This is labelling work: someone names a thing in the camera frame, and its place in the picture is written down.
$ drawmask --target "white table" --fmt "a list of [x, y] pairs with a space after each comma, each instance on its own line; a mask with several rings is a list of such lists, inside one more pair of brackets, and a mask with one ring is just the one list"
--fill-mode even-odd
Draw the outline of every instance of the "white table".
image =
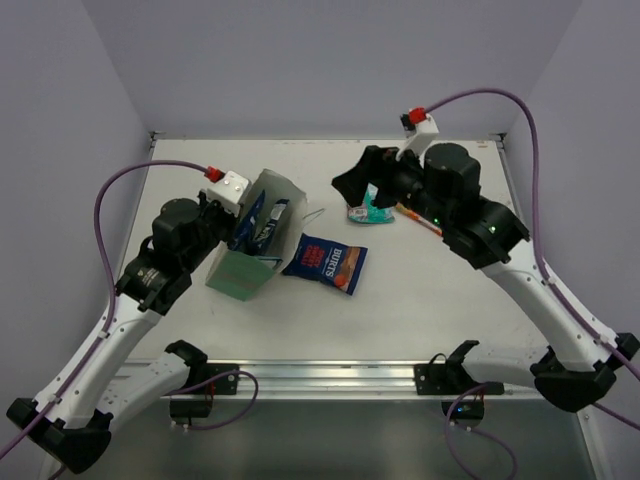
[[[240, 302], [211, 290], [193, 274], [193, 287], [133, 351], [157, 357], [184, 339], [210, 358], [252, 360], [410, 360], [450, 353], [466, 339], [507, 347], [545, 345], [541, 334], [496, 285], [451, 253], [426, 228], [396, 213], [390, 225], [358, 226], [331, 179], [353, 166], [366, 145], [400, 141], [160, 140], [155, 160], [175, 159], [233, 169], [256, 178], [275, 170], [307, 192], [309, 212], [326, 211], [305, 232], [369, 248], [353, 297], [317, 282], [278, 276]], [[482, 193], [511, 206], [493, 142], [457, 142], [482, 164]], [[125, 262], [138, 253], [160, 207], [195, 198], [206, 180], [192, 170], [149, 171]]]

